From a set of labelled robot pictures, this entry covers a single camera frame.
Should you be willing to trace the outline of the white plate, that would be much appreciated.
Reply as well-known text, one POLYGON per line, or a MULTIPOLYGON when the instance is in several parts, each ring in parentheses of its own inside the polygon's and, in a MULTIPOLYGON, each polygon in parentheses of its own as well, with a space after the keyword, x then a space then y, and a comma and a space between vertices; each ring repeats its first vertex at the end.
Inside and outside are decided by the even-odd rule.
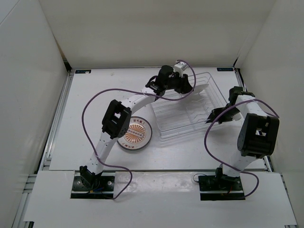
POLYGON ((194 90, 192 92, 189 92, 183 96, 187 96, 187 95, 196 95, 196 94, 199 94, 201 93, 203 90, 205 90, 207 87, 209 86, 208 83, 206 84, 201 84, 201 85, 197 85, 195 86, 194 90))

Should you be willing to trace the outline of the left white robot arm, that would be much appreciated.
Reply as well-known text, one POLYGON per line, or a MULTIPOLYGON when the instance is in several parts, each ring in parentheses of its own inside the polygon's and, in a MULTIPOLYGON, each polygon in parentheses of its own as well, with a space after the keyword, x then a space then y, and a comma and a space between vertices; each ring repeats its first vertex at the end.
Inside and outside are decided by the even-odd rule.
POLYGON ((177 72, 169 72, 153 76, 140 92, 121 89, 123 92, 133 93, 134 95, 123 101, 114 99, 110 102, 102 119, 101 135, 96 146, 90 139, 85 127, 85 111, 98 95, 109 92, 111 89, 106 89, 93 96, 85 105, 81 117, 85 135, 93 148, 93 155, 87 165, 79 168, 83 185, 89 190, 98 188, 100 176, 105 166, 129 171, 126 167, 105 164, 105 160, 113 145, 127 133, 132 114, 159 98, 171 101, 171 98, 164 97, 167 90, 174 90, 184 95, 183 98, 185 98, 193 92, 195 85, 196 81, 194 81, 193 85, 189 83, 187 74, 180 76, 177 72))

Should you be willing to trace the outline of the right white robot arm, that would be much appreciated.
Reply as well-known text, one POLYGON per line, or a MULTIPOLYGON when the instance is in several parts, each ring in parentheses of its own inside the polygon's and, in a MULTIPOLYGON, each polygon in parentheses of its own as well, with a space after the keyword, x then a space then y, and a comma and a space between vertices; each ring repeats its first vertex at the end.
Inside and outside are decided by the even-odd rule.
POLYGON ((267 103, 256 99, 253 93, 234 92, 228 100, 226 106, 211 112, 208 117, 210 126, 204 136, 206 152, 221 164, 213 178, 213 184, 219 190, 236 182, 249 164, 274 152, 279 129, 278 114, 267 103), (208 134, 215 123, 230 122, 237 114, 244 118, 237 138, 237 150, 228 162, 224 162, 209 151, 208 134))

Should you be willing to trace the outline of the white wire dish rack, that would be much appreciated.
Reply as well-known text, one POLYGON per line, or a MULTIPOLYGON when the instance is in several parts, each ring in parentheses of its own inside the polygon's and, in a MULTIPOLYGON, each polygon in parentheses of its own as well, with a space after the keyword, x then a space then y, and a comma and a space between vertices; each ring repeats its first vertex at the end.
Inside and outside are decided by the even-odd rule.
POLYGON ((182 99, 183 95, 166 91, 165 97, 170 98, 170 101, 159 99, 152 103, 161 139, 166 140, 208 127, 206 120, 211 111, 227 104, 212 75, 209 72, 198 73, 196 86, 206 83, 209 86, 199 94, 182 99))

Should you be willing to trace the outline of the orange patterned glass plate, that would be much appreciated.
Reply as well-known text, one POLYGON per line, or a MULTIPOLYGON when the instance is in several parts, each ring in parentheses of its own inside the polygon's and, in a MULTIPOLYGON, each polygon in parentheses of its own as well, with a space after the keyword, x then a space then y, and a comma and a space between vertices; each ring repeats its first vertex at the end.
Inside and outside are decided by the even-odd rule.
POLYGON ((132 116, 126 134, 118 139, 120 147, 128 151, 145 148, 152 139, 152 126, 142 117, 132 116))

